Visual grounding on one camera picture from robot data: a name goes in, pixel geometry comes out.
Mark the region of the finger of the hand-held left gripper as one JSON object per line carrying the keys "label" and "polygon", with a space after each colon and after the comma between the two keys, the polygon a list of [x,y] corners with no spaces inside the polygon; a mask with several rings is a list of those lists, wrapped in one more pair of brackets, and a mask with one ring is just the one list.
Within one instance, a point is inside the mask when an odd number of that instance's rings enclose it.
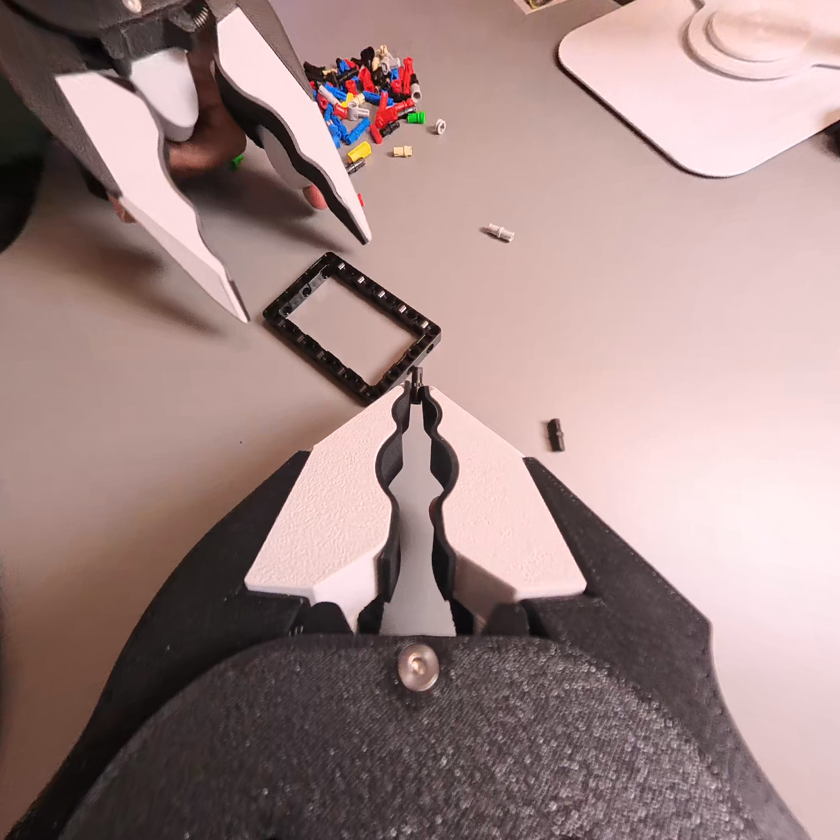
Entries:
{"label": "finger of the hand-held left gripper", "polygon": [[276,9],[215,8],[213,15],[217,68],[237,105],[276,139],[334,216],[362,244],[370,243],[360,199]]}
{"label": "finger of the hand-held left gripper", "polygon": [[110,192],[211,299],[247,323],[235,284],[204,242],[195,207],[170,177],[163,134],[146,101],[93,71],[56,81],[115,181]]}

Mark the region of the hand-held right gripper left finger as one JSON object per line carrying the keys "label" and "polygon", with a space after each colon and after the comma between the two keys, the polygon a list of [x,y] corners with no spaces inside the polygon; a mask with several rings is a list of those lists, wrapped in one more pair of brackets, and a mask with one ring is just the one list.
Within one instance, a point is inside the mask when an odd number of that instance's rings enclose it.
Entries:
{"label": "hand-held right gripper left finger", "polygon": [[352,632],[399,574],[398,505],[410,390],[386,393],[307,453],[245,576],[251,592],[335,604]]}

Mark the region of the person's left hand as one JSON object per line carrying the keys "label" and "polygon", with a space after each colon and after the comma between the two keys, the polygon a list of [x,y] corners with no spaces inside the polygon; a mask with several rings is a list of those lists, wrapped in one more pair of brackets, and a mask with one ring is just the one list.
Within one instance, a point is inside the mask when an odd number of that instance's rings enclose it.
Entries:
{"label": "person's left hand", "polygon": [[217,85],[214,51],[215,36],[206,31],[186,55],[198,116],[188,140],[165,143],[170,174],[176,182],[213,172],[245,152],[246,133],[227,110]]}

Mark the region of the white book stand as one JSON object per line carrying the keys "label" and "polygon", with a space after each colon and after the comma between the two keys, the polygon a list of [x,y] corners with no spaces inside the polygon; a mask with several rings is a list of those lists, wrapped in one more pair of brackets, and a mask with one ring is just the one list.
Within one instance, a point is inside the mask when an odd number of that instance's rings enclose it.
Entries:
{"label": "white book stand", "polygon": [[631,2],[558,58],[697,175],[743,174],[838,123],[838,2]]}

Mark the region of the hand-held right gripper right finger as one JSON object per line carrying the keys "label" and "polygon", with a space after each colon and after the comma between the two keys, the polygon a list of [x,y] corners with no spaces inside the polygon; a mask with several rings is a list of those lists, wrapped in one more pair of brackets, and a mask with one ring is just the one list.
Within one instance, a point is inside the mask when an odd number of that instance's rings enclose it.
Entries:
{"label": "hand-held right gripper right finger", "polygon": [[581,595],[586,582],[524,455],[438,389],[420,391],[430,470],[432,564],[457,634],[500,605]]}

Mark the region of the black lego frame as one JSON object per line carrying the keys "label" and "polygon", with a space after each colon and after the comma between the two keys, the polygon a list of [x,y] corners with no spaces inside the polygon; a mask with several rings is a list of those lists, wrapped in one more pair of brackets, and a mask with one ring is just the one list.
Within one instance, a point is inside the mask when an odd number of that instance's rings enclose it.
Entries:
{"label": "black lego frame", "polygon": [[[374,383],[316,341],[292,321],[292,314],[327,281],[336,280],[374,310],[402,327],[413,342]],[[263,311],[267,328],[359,404],[368,406],[404,382],[410,393],[411,369],[422,364],[442,338],[441,328],[420,311],[332,251],[324,253]]]}

